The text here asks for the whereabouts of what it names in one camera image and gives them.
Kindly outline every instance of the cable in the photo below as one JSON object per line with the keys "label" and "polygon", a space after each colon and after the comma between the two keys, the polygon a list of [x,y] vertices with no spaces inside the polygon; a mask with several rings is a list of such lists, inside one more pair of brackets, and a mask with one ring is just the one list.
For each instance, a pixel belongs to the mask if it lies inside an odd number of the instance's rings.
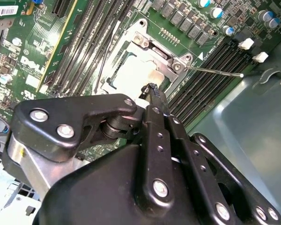
{"label": "cable", "polygon": [[119,28],[121,24],[121,21],[118,20],[116,25],[114,26],[113,28],[113,31],[112,31],[112,35],[111,35],[111,39],[109,40],[109,43],[106,47],[106,50],[104,52],[104,56],[103,56],[103,60],[102,60],[102,64],[101,64],[101,67],[100,67],[100,71],[99,71],[99,74],[98,74],[98,78],[97,78],[97,82],[96,82],[96,85],[95,85],[95,88],[94,88],[94,93],[96,94],[97,91],[98,91],[98,86],[99,86],[99,83],[100,83],[100,80],[101,80],[101,76],[102,76],[102,72],[103,72],[103,68],[104,68],[104,65],[105,65],[105,62],[106,62],[106,59],[107,59],[107,55],[108,55],[108,51],[109,51],[109,48],[111,47],[111,44],[112,44],[112,40],[114,39],[114,36]]}

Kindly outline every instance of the white connector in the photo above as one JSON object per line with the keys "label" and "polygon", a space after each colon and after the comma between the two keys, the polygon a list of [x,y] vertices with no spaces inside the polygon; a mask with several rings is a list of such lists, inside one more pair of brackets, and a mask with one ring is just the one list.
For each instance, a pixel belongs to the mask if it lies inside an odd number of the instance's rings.
{"label": "white connector", "polygon": [[253,57],[253,60],[259,63],[263,63],[268,58],[268,54],[265,52],[261,52],[258,55]]}
{"label": "white connector", "polygon": [[253,44],[254,44],[254,41],[251,38],[247,38],[243,42],[239,43],[238,47],[243,50],[249,50]]}

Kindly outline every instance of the motherboard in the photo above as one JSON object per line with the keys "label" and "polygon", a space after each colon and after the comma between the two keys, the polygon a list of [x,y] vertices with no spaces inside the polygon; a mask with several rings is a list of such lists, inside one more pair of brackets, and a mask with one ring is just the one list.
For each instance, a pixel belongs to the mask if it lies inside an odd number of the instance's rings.
{"label": "motherboard", "polygon": [[[281,0],[0,1],[0,116],[23,100],[156,83],[191,130],[281,41]],[[98,146],[91,160],[120,145]]]}

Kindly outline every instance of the metal rod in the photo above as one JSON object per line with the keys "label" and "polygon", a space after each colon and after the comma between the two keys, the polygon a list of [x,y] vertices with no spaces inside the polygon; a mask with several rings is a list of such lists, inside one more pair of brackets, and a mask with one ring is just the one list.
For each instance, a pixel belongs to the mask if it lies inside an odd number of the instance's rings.
{"label": "metal rod", "polygon": [[199,67],[186,67],[186,69],[203,71],[203,72],[213,73],[213,74],[220,74],[220,75],[224,75],[224,76],[235,76],[235,77],[240,77],[240,78],[244,77],[244,74],[241,74],[241,73],[229,73],[229,72],[223,72],[223,71],[215,70],[215,69],[206,69],[206,68],[199,68]]}

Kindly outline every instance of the gray metal panel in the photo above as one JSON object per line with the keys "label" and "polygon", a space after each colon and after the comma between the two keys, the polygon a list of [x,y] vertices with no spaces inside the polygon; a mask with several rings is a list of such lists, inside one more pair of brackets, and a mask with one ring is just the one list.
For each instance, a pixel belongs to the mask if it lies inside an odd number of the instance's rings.
{"label": "gray metal panel", "polygon": [[[264,65],[281,67],[281,44]],[[281,79],[244,79],[191,133],[201,132],[281,213]]]}

